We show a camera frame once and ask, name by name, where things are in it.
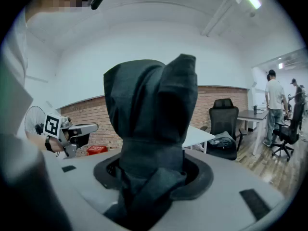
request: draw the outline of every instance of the office chair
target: office chair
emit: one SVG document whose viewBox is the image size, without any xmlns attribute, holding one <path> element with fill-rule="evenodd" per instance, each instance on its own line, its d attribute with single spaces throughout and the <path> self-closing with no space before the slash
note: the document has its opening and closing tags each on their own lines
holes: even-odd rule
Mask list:
<svg viewBox="0 0 308 231">
<path fill-rule="evenodd" d="M 218 99 L 215 100 L 213 108 L 209 110 L 211 118 L 211 134 L 216 135 L 227 131 L 230 136 L 236 140 L 236 121 L 239 114 L 239 109 L 233 106 L 231 99 Z M 247 132 L 240 128 L 240 140 L 238 147 L 236 145 L 234 148 L 230 149 L 217 149 L 211 148 L 211 145 L 208 143 L 206 153 L 229 160 L 235 160 L 237 157 L 237 151 L 240 148 L 243 135 L 246 135 Z"/>
<path fill-rule="evenodd" d="M 298 141 L 299 135 L 297 133 L 297 128 L 301 129 L 301 122 L 302 122 L 302 115 L 304 111 L 304 103 L 296 103 L 294 105 L 294 111 L 293 111 L 293 118 L 289 119 L 285 117 L 285 120 L 291 121 L 290 126 L 286 124 L 280 124 L 275 122 L 277 125 L 279 125 L 279 129 L 275 129 L 273 131 L 274 134 L 279 136 L 280 141 L 283 141 L 282 144 L 273 144 L 273 146 L 278 146 L 279 149 L 272 153 L 272 156 L 274 156 L 277 152 L 284 150 L 288 156 L 287 161 L 290 160 L 289 151 L 291 151 L 291 155 L 294 152 L 294 149 L 286 146 L 286 144 L 295 144 Z"/>
</svg>

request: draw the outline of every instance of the fan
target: fan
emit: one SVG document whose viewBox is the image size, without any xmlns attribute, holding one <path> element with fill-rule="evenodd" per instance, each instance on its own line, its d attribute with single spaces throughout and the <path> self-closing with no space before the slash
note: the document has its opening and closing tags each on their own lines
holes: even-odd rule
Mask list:
<svg viewBox="0 0 308 231">
<path fill-rule="evenodd" d="M 25 117 L 25 131 L 41 135 L 44 131 L 45 113 L 38 106 L 28 109 Z"/>
</svg>

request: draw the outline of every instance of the man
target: man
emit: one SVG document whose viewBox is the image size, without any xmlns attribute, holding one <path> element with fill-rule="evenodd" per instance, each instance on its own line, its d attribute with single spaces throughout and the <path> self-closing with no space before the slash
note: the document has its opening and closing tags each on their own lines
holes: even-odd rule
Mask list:
<svg viewBox="0 0 308 231">
<path fill-rule="evenodd" d="M 4 94 L 9 93 L 11 89 L 13 89 L 11 93 L 19 93 L 20 96 L 23 97 L 23 101 L 20 100 L 19 102 L 21 103 L 19 103 L 19 105 L 22 105 L 22 102 L 26 102 L 29 104 L 31 103 L 30 96 L 23 89 L 23 86 L 25 85 L 27 69 L 26 23 L 28 22 L 28 20 L 40 12 L 58 12 L 65 11 L 66 8 L 86 6 L 88 4 L 88 1 L 89 0 L 32 0 L 25 7 L 25 9 L 21 11 L 1 45 L 0 65 L 1 67 L 4 66 L 4 68 L 0 69 L 2 74 L 1 80 L 4 85 L 9 84 L 12 86 L 7 90 L 2 89 Z M 3 105 L 0 105 L 0 110 L 6 111 L 4 114 L 1 114 L 1 132 L 14 134 L 17 133 L 19 127 L 18 124 L 20 124 L 20 121 L 19 123 L 13 121 L 16 120 L 17 117 L 22 117 L 22 115 L 17 115 L 18 111 L 16 109 L 11 109 L 9 110 L 9 112 L 7 112 L 8 107 L 16 107 L 18 105 L 16 99 L 17 98 L 7 98 L 3 102 Z M 26 133 L 26 135 L 28 139 L 33 142 L 40 150 L 46 150 L 45 136 L 39 136 L 29 133 Z M 54 152 L 59 152 L 63 150 L 61 144 L 57 141 L 57 139 L 50 137 L 49 143 L 51 145 L 51 149 Z"/>
<path fill-rule="evenodd" d="M 269 71 L 270 81 L 266 84 L 265 88 L 265 99 L 269 110 L 268 116 L 268 133 L 266 135 L 263 144 L 267 147 L 271 147 L 272 144 L 276 142 L 277 135 L 273 135 L 273 130 L 278 129 L 279 126 L 275 124 L 283 124 L 283 113 L 281 99 L 283 98 L 283 104 L 285 108 L 285 113 L 289 116 L 287 100 L 284 95 L 284 90 L 281 84 L 276 80 L 276 73 L 274 70 Z"/>
<path fill-rule="evenodd" d="M 294 87 L 296 87 L 296 93 L 293 97 L 291 97 L 291 99 L 294 99 L 295 103 L 298 102 L 302 102 L 303 101 L 303 93 L 302 93 L 302 89 L 301 87 L 297 84 L 296 79 L 292 79 L 291 85 L 293 85 Z"/>
</svg>

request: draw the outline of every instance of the red brick wall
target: red brick wall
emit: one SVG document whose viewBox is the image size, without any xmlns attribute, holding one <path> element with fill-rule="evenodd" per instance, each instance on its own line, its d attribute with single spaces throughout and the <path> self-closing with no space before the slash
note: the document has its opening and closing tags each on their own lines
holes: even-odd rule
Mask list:
<svg viewBox="0 0 308 231">
<path fill-rule="evenodd" d="M 221 98 L 231 98 L 234 106 L 239 110 L 248 108 L 247 90 L 227 87 L 199 87 L 198 100 L 193 112 L 191 125 L 200 128 L 211 122 L 208 110 L 214 101 Z M 63 116 L 69 116 L 74 124 L 97 123 L 99 129 L 90 135 L 89 143 L 78 150 L 77 155 L 85 155 L 86 149 L 92 145 L 104 145 L 110 149 L 120 149 L 122 139 L 116 134 L 109 121 L 105 98 L 95 98 L 69 105 L 61 109 Z"/>
</svg>

